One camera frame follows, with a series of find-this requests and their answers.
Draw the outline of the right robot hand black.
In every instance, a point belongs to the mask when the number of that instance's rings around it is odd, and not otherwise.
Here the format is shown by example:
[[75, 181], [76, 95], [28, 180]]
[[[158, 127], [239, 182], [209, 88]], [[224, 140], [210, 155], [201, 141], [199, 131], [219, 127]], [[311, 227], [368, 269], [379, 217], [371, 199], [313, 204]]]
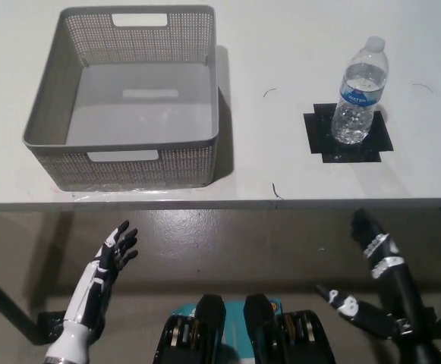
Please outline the right robot hand black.
[[405, 333], [429, 337], [421, 295], [391, 234], [366, 210], [358, 209], [351, 220], [351, 236], [361, 247], [382, 306], [318, 284], [319, 295], [345, 321], [375, 337], [395, 339]]

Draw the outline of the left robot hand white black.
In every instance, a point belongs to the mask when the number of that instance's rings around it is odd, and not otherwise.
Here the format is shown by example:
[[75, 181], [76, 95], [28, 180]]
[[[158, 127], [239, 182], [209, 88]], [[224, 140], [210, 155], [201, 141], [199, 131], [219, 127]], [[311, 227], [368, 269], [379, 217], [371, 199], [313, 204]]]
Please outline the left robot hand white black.
[[137, 257], [134, 249], [137, 229], [123, 221], [108, 235], [96, 255], [83, 270], [65, 313], [65, 322], [74, 322], [90, 330], [104, 323], [112, 287], [120, 271]]

